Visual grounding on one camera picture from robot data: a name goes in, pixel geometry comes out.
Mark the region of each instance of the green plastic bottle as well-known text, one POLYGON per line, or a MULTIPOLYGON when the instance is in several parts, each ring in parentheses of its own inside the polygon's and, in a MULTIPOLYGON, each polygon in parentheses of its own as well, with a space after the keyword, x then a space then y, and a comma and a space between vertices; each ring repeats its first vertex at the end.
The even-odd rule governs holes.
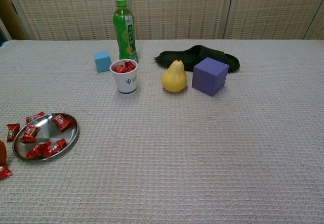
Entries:
POLYGON ((132 59, 138 62, 135 48, 134 16, 127 8, 126 0, 116 0, 117 9, 113 15, 113 24, 117 34, 119 59, 132 59))

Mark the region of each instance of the black slipper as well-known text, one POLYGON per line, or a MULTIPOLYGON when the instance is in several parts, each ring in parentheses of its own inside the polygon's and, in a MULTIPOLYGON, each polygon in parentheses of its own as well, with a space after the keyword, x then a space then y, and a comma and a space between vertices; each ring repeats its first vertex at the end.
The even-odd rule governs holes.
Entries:
POLYGON ((155 60, 164 67, 169 67, 175 60, 181 60, 186 71, 193 71, 193 67, 207 57, 229 65, 229 73, 239 68, 239 61, 236 57, 200 45, 191 47, 186 51, 164 51, 158 57, 155 57, 155 60))

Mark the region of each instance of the light blue cube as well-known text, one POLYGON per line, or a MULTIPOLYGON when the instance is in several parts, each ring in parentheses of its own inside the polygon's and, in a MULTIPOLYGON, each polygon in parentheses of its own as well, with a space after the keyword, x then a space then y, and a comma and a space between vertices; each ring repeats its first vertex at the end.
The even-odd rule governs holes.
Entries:
POLYGON ((93 53, 98 72, 109 71, 111 65, 110 54, 108 51, 98 51, 93 53))

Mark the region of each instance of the plate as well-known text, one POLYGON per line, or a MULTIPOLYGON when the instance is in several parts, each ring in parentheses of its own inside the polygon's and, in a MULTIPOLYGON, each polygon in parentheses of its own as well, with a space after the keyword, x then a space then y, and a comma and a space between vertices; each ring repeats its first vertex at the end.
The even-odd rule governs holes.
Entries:
POLYGON ((24 135, 26 131, 26 126, 22 128, 19 133, 17 134, 14 142, 13 142, 13 151, 15 155, 20 158, 21 160, 24 161, 31 161, 31 162, 37 162, 37 161, 44 161, 48 160, 52 157, 55 157, 62 152, 64 152, 76 139, 76 136, 78 134, 78 124, 75 118, 73 118, 69 114, 64 114, 64 113, 53 113, 53 114, 48 114, 45 116, 42 116, 40 118, 37 118, 33 120, 32 122, 29 123, 29 125, 35 125, 40 127, 40 130, 38 131, 36 137, 35 137, 35 142, 33 143, 24 143, 20 141, 20 138, 24 135), (57 114, 62 114, 64 118, 70 120, 72 123, 70 124, 69 128, 67 128, 64 131, 60 131, 58 125, 51 121, 53 117, 55 117, 57 114), (45 141, 50 141, 52 144, 54 144, 56 141, 59 139, 65 138, 66 145, 65 147, 57 152, 56 154, 50 156, 50 157, 45 157, 45 156, 40 156, 35 157, 33 159, 26 158, 27 153, 39 142, 45 142, 45 141))

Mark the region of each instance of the woven wall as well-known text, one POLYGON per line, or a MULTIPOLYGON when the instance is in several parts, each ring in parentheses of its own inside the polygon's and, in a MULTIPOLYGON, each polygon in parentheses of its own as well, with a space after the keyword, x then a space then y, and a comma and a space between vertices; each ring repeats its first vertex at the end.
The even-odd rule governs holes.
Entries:
POLYGON ((321 0, 233 0, 225 38, 302 39, 321 0))
POLYGON ((225 0, 132 0, 136 36, 139 39, 218 38, 224 3, 225 0))
POLYGON ((116 38, 115 0, 19 0, 36 39, 116 38))
POLYGON ((27 39, 24 28, 10 0, 0 0, 0 18, 12 39, 27 39))
POLYGON ((314 29, 310 34, 310 39, 324 39, 324 12, 322 12, 319 20, 314 26, 314 29))

